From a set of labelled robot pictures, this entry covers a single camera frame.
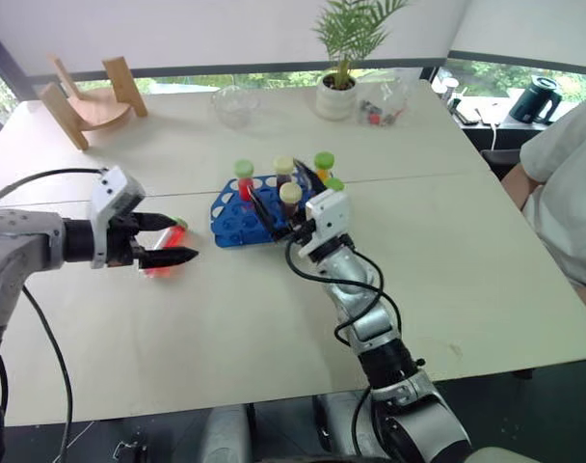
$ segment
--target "black kettle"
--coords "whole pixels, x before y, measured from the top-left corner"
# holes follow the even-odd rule
[[[550,118],[561,102],[561,95],[556,92],[558,88],[558,84],[552,79],[533,76],[533,82],[518,98],[509,115],[522,123],[550,124]],[[547,110],[546,115],[540,118],[540,113],[549,101],[551,101],[552,105]]]

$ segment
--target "white table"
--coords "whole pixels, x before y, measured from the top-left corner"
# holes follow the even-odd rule
[[[586,308],[492,174],[364,181],[346,191],[351,235],[383,268],[404,340],[434,379],[586,359]],[[148,198],[141,206],[191,224],[201,254],[177,279],[77,263],[29,280],[66,355],[76,420],[365,384],[356,357],[333,338],[332,302],[288,270],[282,246],[215,246],[215,198]],[[30,208],[81,218],[86,204]],[[2,353],[7,423],[62,421],[61,374],[24,298]]]
[[[256,175],[273,173],[278,155],[309,165],[321,150],[334,153],[344,181],[482,172],[486,163],[463,136],[425,81],[413,88],[410,109],[393,127],[364,127],[353,120],[324,121],[312,112],[314,89],[258,92],[261,107],[251,125],[233,130],[216,117],[211,94],[149,95],[149,116],[124,127],[87,133],[82,152],[39,101],[19,105],[0,133],[0,188],[48,169],[119,164],[152,196],[220,191],[239,158]],[[90,176],[51,177],[20,189],[0,204],[88,200]]]

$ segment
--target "wall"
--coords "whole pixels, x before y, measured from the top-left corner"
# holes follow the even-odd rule
[[[325,61],[311,31],[325,0],[4,0],[0,41],[27,75],[101,70],[124,55],[132,68]],[[397,12],[370,58],[444,58],[467,0],[414,0]]]
[[[451,48],[586,67],[586,0],[472,0]]]

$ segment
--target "test tube rack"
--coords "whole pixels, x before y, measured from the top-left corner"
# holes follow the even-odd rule
[[[300,207],[304,207],[311,192],[300,181],[300,176],[292,175],[302,187]],[[262,200],[276,222],[276,228],[284,227],[285,221],[276,189],[276,176],[253,177],[254,193]],[[237,189],[237,178],[229,180],[210,208],[211,230],[216,244],[221,248],[244,246],[247,244],[271,243],[274,240],[265,230],[254,212],[253,203],[243,201]]]

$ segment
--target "wooden stand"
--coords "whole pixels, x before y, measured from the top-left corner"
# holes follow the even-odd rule
[[[40,92],[40,99],[78,149],[86,150],[90,146],[81,132],[111,126],[120,121],[131,107],[140,118],[147,116],[146,105],[123,57],[102,62],[112,88],[86,92],[79,91],[58,57],[49,58],[68,98],[57,85],[50,83]]]

